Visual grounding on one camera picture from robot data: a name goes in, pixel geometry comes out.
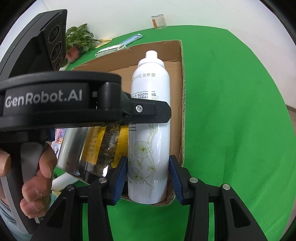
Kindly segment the person's left hand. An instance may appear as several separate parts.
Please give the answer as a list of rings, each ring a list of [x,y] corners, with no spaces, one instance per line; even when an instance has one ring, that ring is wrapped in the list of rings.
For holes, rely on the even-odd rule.
[[[39,160],[39,169],[36,175],[23,184],[20,208],[29,219],[45,216],[51,202],[51,188],[53,171],[57,158],[49,143]],[[11,168],[11,156],[1,149],[1,177],[5,176]],[[8,201],[1,185],[1,217],[15,222]]]

